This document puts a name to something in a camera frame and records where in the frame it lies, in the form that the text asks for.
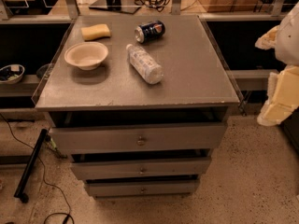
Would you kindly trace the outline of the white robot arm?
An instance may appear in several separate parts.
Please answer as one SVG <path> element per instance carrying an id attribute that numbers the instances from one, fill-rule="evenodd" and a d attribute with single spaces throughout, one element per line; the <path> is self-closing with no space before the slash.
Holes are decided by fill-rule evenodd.
<path id="1" fill-rule="evenodd" d="M 257 122 L 263 126 L 279 125 L 299 107 L 299 3 L 255 43 L 258 49 L 274 49 L 277 60 L 286 64 L 268 78 L 267 97 Z"/>

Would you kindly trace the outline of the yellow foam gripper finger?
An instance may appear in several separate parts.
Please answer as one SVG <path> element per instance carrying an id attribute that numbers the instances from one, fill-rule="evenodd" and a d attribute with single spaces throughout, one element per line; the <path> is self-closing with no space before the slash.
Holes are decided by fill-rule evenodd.
<path id="1" fill-rule="evenodd" d="M 271 72 L 267 96 L 257 122 L 263 126 L 279 125 L 299 107 L 299 67 L 287 65 L 279 74 Z"/>
<path id="2" fill-rule="evenodd" d="M 271 28 L 267 33 L 262 35 L 255 42 L 255 47 L 258 49 L 273 49 L 277 43 L 278 26 Z"/>

